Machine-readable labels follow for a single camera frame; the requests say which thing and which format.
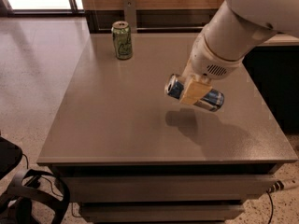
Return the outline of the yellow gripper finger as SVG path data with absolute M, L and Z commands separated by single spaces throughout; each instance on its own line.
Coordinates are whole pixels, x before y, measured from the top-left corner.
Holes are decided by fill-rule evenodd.
M 184 82 L 184 90 L 179 101 L 185 105 L 194 105 L 212 90 L 211 80 L 199 75 L 189 75 Z

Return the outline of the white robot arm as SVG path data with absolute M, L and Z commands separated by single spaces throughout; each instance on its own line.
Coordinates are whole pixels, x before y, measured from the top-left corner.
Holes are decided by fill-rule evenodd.
M 179 100 L 195 104 L 277 33 L 299 35 L 299 0 L 224 0 L 193 43 Z

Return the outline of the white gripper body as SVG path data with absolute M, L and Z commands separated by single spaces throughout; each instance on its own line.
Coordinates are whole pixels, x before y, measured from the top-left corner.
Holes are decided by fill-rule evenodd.
M 242 60 L 228 61 L 218 57 L 208 46 L 200 33 L 194 40 L 192 51 L 182 73 L 183 77 L 197 75 L 208 79 L 224 79 L 241 64 Z

